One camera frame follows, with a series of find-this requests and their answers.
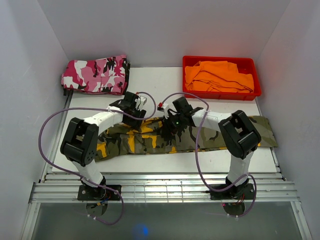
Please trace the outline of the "yellow camouflage trousers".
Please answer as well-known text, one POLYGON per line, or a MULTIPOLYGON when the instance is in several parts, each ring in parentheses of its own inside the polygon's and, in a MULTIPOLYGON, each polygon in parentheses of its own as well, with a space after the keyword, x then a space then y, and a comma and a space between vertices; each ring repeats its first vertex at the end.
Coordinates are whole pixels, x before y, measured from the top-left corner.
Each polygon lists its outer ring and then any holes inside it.
MULTIPOLYGON (((249 116, 250 121, 261 136, 259 148, 277 148, 268 118, 249 116)), ((197 127, 187 126, 168 140, 161 137, 162 118, 144 120, 138 129, 124 123, 114 125, 103 131, 98 137, 95 161, 102 162, 125 155, 152 155, 192 153, 196 147, 197 127)), ((202 127, 198 140, 199 152, 226 150, 222 134, 216 130, 202 127)))

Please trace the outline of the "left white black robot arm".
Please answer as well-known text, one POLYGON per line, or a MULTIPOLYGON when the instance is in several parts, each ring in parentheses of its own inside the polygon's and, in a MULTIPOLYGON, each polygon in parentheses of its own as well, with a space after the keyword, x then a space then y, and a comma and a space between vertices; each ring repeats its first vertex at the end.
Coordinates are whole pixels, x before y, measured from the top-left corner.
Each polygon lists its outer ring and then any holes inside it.
POLYGON ((85 192, 95 200, 102 200, 107 194, 106 179, 95 162, 99 135, 120 123, 140 127, 147 112, 144 110, 146 102, 145 97, 127 92, 123 99, 93 116, 70 120, 60 152, 77 168, 85 192))

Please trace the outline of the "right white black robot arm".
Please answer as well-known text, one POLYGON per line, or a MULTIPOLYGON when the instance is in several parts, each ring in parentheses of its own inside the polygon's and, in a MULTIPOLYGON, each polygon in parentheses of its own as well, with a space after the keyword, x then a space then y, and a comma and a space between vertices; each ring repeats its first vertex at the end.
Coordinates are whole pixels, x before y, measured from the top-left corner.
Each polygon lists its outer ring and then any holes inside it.
POLYGON ((162 120, 164 137, 173 136, 184 127, 196 127, 198 131, 207 128, 221 134, 231 154, 225 183, 207 186, 210 199, 243 201, 249 198, 252 200, 255 189, 249 183, 249 166, 262 138, 245 112, 237 110, 227 114, 210 111, 208 108, 194 108, 184 96, 173 101, 173 105, 174 110, 164 102, 157 106, 158 111, 164 114, 162 120))

